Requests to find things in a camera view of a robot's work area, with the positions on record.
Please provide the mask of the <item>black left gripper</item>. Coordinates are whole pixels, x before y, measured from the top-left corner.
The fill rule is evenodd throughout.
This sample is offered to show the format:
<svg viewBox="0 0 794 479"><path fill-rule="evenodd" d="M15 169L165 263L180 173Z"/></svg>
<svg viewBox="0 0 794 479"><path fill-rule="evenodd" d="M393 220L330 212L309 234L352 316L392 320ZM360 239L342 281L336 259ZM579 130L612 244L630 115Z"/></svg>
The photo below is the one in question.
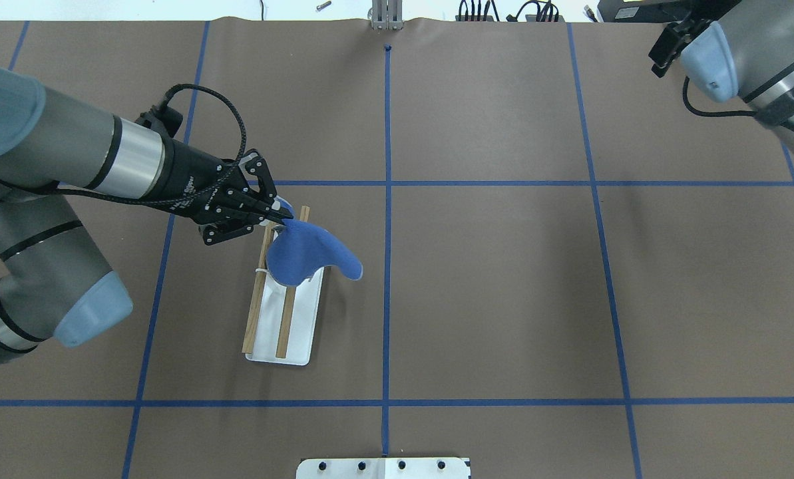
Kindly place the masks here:
<svg viewBox="0 0 794 479"><path fill-rule="evenodd" d="M170 167L160 177L160 209L195 222L205 245L246 236L266 222L296 219L293 206L278 203L266 159L256 149L236 163L178 140L166 144Z"/></svg>

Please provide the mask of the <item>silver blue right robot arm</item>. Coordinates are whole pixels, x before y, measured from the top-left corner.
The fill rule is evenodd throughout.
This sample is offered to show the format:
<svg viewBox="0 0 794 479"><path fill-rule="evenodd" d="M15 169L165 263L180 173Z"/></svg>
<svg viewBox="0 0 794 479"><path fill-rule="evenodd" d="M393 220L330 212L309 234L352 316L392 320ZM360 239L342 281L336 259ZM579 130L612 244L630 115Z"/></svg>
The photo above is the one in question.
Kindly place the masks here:
<svg viewBox="0 0 794 479"><path fill-rule="evenodd" d="M680 61L712 101L742 100L794 155L794 1L741 1L687 45Z"/></svg>

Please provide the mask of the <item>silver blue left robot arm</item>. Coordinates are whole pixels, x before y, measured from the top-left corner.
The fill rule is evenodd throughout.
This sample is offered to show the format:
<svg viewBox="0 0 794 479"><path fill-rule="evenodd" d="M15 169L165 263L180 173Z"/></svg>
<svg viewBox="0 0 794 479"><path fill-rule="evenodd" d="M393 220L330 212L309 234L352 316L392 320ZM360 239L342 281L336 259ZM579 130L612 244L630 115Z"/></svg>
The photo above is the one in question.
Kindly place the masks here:
<svg viewBox="0 0 794 479"><path fill-rule="evenodd" d="M221 101L240 145L221 160L176 139L182 90ZM0 366L56 339L82 345L132 312L117 272L68 203L80 196L189 218L206 245L293 218L223 94L176 84L135 121L0 67Z"/></svg>

